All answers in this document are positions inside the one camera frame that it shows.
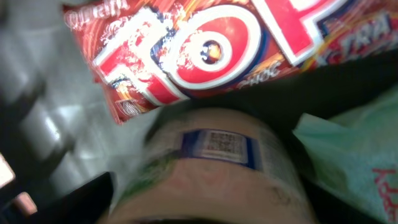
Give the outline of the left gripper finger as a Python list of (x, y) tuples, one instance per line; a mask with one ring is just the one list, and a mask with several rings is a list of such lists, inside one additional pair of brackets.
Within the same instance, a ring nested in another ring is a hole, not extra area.
[(105, 172), (50, 205), (30, 212), (17, 199), (24, 184), (12, 181), (1, 189), (1, 224), (96, 223), (109, 208), (114, 193), (113, 174)]

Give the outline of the green lid jar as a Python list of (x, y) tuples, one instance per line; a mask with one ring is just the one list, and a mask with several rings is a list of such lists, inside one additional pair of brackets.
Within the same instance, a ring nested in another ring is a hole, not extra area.
[(317, 222), (298, 173), (270, 127), (221, 108), (160, 127), (138, 170), (114, 196), (107, 223), (180, 219), (220, 223)]

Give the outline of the red Top snack bag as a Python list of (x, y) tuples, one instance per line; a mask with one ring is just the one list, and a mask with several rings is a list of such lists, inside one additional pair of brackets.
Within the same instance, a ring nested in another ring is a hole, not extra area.
[(62, 9), (118, 124), (397, 48), (389, 0), (100, 0)]

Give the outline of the teal wet wipes pack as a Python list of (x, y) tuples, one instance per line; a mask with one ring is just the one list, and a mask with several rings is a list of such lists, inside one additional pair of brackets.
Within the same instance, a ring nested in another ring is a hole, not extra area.
[(304, 113), (293, 134), (319, 187), (381, 223), (397, 223), (397, 87), (330, 119)]

